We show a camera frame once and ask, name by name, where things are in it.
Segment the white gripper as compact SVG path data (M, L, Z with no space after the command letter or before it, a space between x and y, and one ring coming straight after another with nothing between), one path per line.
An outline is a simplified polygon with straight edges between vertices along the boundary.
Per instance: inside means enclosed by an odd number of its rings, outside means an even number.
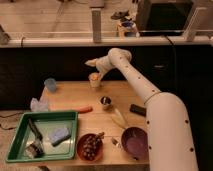
M110 70L114 69L114 65L110 62L108 56L87 60L85 64L95 67L100 74L100 78L103 78Z

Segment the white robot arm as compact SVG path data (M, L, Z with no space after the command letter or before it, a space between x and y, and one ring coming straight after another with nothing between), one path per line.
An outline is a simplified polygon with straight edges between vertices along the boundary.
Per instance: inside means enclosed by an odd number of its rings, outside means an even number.
M144 102L150 171L199 171L185 104L158 89L130 64L131 59L130 51L111 48L106 56L85 64L97 68L99 81L117 68Z

